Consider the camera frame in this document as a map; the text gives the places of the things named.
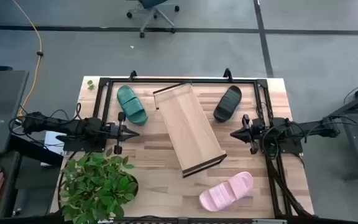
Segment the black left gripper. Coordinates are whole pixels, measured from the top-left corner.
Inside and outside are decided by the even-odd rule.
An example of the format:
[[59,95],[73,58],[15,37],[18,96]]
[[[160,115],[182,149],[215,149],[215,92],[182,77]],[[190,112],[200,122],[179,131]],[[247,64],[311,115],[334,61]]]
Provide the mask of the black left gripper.
[[114,146],[114,154],[120,155],[122,154],[121,142],[123,141],[122,139],[123,132],[128,133],[124,136],[125,141],[130,138],[137,137],[140,134],[128,128],[125,128],[125,130],[123,131],[123,122],[126,120],[126,116],[124,112],[119,112],[117,118],[118,118],[118,125],[116,125],[114,122],[106,123],[106,131],[107,131],[106,138],[116,140],[116,145]]

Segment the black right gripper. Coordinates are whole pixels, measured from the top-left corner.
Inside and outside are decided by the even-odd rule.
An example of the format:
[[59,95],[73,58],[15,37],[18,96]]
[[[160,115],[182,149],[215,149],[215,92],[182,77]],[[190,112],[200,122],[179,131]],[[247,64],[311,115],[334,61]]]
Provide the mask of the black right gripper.
[[230,133],[230,136],[236,138],[244,143],[250,143],[250,153],[257,154],[259,151],[259,141],[263,137],[263,130],[265,126],[260,119],[250,120],[249,116],[245,114],[242,117],[243,127]]

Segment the green rubber slide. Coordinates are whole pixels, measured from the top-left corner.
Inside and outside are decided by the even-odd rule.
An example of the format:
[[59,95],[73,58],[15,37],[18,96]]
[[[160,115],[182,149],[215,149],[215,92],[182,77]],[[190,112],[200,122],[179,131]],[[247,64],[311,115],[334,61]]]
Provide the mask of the green rubber slide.
[[138,126],[146,123],[148,119],[146,110],[131,87],[127,85],[121,86],[117,91],[117,100],[126,118],[131,123]]

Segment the black rubber slide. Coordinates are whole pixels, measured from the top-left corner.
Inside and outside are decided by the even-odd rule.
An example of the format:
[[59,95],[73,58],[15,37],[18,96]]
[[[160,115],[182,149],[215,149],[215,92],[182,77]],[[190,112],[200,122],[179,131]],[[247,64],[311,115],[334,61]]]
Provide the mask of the black rubber slide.
[[229,120],[241,102],[241,99],[241,89],[235,85],[230,86],[214,110],[213,116],[215,120],[221,123]]

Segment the pink rubber slide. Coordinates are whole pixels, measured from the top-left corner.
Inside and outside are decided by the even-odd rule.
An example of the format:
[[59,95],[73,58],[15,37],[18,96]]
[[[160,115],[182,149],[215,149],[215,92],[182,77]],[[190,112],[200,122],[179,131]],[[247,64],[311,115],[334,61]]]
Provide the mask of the pink rubber slide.
[[254,185],[254,178],[249,172],[240,172],[226,181],[215,185],[199,196],[201,206],[210,212],[220,211],[235,201],[249,196]]

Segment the potted green leafy plant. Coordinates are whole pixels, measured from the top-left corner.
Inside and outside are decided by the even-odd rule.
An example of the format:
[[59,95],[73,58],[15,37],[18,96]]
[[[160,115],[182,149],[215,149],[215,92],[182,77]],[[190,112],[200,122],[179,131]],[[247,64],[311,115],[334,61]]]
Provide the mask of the potted green leafy plant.
[[97,224],[111,217],[122,218],[123,205],[134,200],[139,190],[137,179],[127,172],[132,168],[128,157],[106,157],[101,152],[69,159],[58,192],[63,219]]

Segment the white paper sheet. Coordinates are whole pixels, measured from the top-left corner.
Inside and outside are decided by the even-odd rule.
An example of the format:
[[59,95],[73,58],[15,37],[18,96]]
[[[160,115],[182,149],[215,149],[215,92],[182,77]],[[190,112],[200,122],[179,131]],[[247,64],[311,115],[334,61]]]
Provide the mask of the white paper sheet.
[[49,151],[52,151],[60,156],[63,156],[65,153],[63,151],[64,142],[58,140],[56,137],[65,135],[62,133],[47,131],[45,133],[44,145],[47,147]]

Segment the office chair base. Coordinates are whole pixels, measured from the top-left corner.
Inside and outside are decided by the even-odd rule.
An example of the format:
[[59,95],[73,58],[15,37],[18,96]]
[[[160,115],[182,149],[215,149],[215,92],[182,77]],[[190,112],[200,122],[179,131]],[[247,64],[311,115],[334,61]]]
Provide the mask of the office chair base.
[[145,37],[145,28],[150,23],[152,19],[157,19],[161,16],[167,23],[170,24],[171,28],[170,33],[174,34],[176,32],[175,24],[160,10],[159,5],[167,2],[168,0],[128,0],[128,1],[137,1],[138,5],[136,8],[129,9],[126,13],[126,17],[132,19],[133,15],[137,12],[145,12],[147,18],[144,19],[142,26],[139,29],[139,37],[143,39]]

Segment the black desk with mouse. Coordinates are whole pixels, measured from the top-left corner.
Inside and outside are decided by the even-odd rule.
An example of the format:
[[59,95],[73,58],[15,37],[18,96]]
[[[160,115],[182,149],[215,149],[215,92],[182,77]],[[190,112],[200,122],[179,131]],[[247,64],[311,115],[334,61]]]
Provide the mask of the black desk with mouse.
[[21,155],[18,152],[8,152],[0,155],[0,169],[4,173],[4,183],[0,191],[0,219],[12,215],[16,199],[16,178],[20,168]]

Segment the black cabinet top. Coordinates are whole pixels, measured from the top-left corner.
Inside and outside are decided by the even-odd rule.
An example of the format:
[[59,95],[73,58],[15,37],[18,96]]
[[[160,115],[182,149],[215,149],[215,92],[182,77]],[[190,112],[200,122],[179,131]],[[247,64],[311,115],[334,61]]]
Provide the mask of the black cabinet top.
[[27,84],[29,73],[24,70],[0,72],[0,154],[4,153],[9,143],[9,121],[17,116],[19,104]]

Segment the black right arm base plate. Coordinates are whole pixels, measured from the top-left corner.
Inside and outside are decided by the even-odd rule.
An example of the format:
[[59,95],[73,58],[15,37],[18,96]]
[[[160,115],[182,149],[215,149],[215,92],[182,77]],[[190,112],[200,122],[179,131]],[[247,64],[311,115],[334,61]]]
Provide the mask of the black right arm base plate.
[[299,139],[279,139],[277,141],[281,153],[297,154],[303,153],[303,148]]

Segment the wooden shelf with black frame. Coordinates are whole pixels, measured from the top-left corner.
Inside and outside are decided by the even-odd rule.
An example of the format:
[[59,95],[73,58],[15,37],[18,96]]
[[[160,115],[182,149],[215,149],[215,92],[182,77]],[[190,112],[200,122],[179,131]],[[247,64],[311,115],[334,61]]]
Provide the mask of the wooden shelf with black frame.
[[192,84],[179,83],[153,92],[186,178],[220,164],[227,154],[221,149]]

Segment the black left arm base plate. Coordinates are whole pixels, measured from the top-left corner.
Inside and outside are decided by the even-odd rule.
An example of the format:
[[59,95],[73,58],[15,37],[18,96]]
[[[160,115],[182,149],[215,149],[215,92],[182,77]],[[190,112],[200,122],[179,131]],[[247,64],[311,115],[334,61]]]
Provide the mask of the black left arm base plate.
[[58,135],[56,138],[64,143],[63,150],[71,152],[103,152],[107,139],[93,135]]

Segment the black aluminium table frame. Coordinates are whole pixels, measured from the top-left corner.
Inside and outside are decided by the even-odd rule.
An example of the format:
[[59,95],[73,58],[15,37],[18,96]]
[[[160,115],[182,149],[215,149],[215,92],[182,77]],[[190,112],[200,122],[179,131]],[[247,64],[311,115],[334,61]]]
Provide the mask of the black aluminium table frame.
[[[92,80],[94,89],[87,82]],[[156,110],[153,92],[177,83],[190,83],[202,109],[227,157],[218,165],[186,178],[182,177],[179,161],[168,137],[161,114]],[[250,146],[232,138],[230,133],[241,126],[241,116],[257,117],[257,108],[264,114],[290,118],[285,83],[281,78],[229,77],[84,77],[79,102],[83,116],[96,114],[114,121],[120,112],[116,98],[119,87],[130,86],[139,97],[148,120],[143,126],[129,124],[129,129],[140,135],[123,143],[123,154],[134,165],[131,174],[139,182],[135,199],[124,206],[128,217],[154,215],[159,218],[272,218],[273,205],[284,212],[289,201],[276,188],[272,198],[270,182],[263,155],[250,153]],[[235,85],[241,89],[242,99],[231,118],[215,120],[213,113],[227,89]],[[205,210],[199,194],[233,175],[247,171],[254,178],[249,196],[219,212]]]

